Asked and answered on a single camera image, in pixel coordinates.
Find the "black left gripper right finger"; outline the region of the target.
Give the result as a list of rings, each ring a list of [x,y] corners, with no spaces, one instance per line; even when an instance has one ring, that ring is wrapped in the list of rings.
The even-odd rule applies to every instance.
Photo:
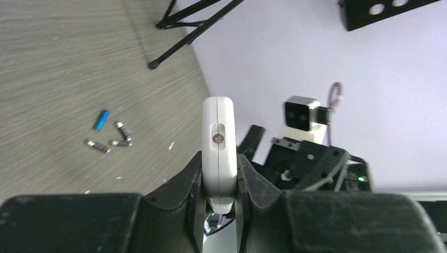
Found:
[[[405,195],[280,190],[242,154],[236,223],[238,252],[446,252]]]

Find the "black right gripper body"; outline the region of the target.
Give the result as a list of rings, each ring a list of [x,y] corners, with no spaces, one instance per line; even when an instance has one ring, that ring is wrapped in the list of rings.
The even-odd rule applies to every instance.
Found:
[[[251,125],[237,152],[247,158],[255,177],[267,186],[297,191],[371,191],[369,164],[334,146],[272,138],[265,163],[254,162],[264,132],[265,128]]]

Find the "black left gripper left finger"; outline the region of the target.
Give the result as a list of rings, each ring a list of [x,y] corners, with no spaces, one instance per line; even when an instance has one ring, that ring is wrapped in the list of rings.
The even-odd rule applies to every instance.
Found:
[[[201,153],[153,192],[16,196],[1,252],[201,252]]]

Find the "white remote control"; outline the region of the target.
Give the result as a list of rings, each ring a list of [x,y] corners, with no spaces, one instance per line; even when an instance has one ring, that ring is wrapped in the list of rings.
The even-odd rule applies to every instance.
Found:
[[[202,107],[202,185],[213,211],[228,214],[237,189],[237,148],[233,101],[211,96]]]

